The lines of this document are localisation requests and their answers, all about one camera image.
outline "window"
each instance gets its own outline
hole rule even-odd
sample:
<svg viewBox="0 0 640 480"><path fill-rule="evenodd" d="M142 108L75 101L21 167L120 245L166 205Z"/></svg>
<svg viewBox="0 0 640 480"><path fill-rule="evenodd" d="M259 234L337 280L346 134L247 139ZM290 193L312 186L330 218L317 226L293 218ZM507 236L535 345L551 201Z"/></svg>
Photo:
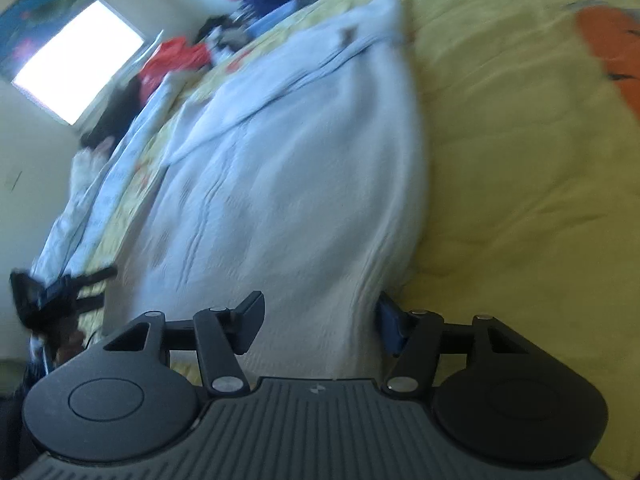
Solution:
<svg viewBox="0 0 640 480"><path fill-rule="evenodd" d="M71 20L13 83L74 124L144 40L100 0Z"/></svg>

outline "yellow blanket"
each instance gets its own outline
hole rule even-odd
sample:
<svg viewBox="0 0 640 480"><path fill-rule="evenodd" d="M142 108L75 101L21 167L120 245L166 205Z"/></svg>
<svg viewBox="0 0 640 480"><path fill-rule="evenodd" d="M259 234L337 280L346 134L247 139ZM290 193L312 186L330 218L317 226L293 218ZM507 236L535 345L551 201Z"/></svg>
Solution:
<svg viewBox="0 0 640 480"><path fill-rule="evenodd" d="M294 31L368 1L301 10L196 95ZM587 377L610 411L594 460L628 479L640 471L640 126L577 27L584 1L402 0L431 190L414 275L397 299L449 322L491 313ZM124 224L107 246L119 247Z"/></svg>

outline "silver screw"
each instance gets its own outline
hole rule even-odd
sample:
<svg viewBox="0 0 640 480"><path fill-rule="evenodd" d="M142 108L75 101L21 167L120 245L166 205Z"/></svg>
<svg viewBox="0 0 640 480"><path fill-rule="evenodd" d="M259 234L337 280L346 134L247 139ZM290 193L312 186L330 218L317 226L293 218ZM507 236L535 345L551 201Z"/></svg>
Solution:
<svg viewBox="0 0 640 480"><path fill-rule="evenodd" d="M386 382L386 387L398 394L410 394L418 389L418 381L412 377L392 377Z"/></svg>
<svg viewBox="0 0 640 480"><path fill-rule="evenodd" d="M242 379L233 376L218 377L211 383L211 387L221 394L234 394L244 386Z"/></svg>

